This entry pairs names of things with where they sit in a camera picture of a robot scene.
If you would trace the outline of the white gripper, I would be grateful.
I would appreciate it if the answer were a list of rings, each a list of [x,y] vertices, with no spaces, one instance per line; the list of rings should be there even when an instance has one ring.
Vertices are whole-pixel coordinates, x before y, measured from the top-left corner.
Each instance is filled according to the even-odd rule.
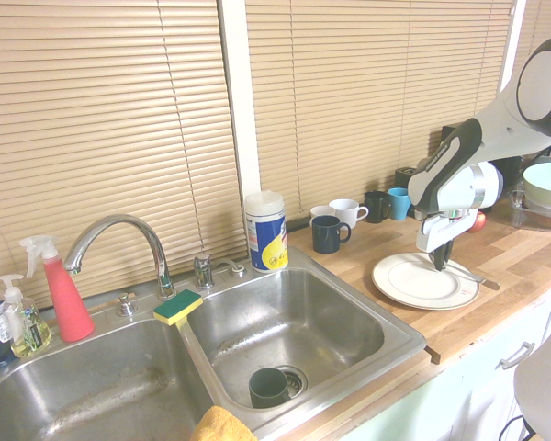
[[[424,252],[433,252],[433,264],[437,271],[446,268],[455,237],[471,227],[471,214],[450,218],[439,213],[426,219],[417,234],[416,246]]]

